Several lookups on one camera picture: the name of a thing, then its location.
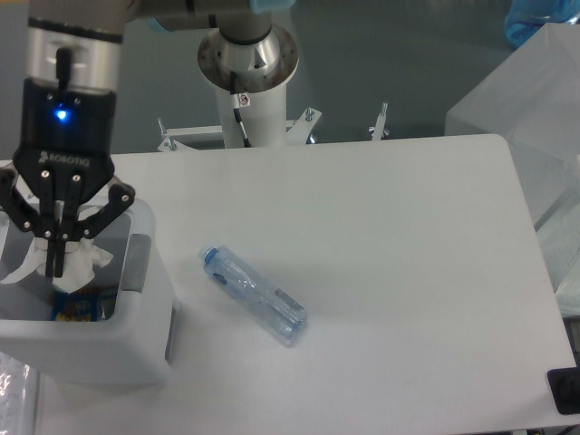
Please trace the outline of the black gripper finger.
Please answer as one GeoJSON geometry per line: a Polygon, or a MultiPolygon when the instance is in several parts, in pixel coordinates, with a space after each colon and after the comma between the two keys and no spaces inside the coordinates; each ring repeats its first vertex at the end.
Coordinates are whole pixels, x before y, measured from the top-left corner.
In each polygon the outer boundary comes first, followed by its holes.
{"type": "Polygon", "coordinates": [[[63,215],[53,242],[53,276],[62,277],[66,245],[99,235],[109,224],[124,213],[135,200],[135,189],[122,182],[112,182],[108,202],[97,212],[79,219],[82,204],[82,183],[72,182],[63,202],[63,215]]]}
{"type": "Polygon", "coordinates": [[[1,208],[23,232],[33,232],[46,242],[44,275],[54,277],[55,202],[53,173],[42,169],[39,175],[39,209],[33,208],[16,187],[18,173],[13,164],[1,168],[1,208]]]}

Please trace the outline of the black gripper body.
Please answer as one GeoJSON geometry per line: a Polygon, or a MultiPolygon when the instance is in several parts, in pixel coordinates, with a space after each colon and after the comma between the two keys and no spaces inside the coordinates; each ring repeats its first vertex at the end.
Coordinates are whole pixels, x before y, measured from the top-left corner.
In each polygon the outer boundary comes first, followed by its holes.
{"type": "Polygon", "coordinates": [[[84,204],[112,179],[116,101],[114,91],[60,90],[54,83],[24,81],[21,139],[13,163],[38,198],[40,212],[52,213],[69,189],[84,204]]]}

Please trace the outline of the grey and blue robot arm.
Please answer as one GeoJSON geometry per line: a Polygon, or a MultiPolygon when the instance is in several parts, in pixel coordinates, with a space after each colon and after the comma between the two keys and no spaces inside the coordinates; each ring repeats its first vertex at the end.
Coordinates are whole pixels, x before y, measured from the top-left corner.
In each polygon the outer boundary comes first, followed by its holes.
{"type": "Polygon", "coordinates": [[[1,207],[60,277],[69,246],[99,235],[135,199],[111,160],[125,26],[205,29],[198,65],[226,93],[241,144],[258,143],[247,105],[285,85],[299,60],[272,14],[287,1],[33,1],[19,146],[1,170],[1,207]]]}

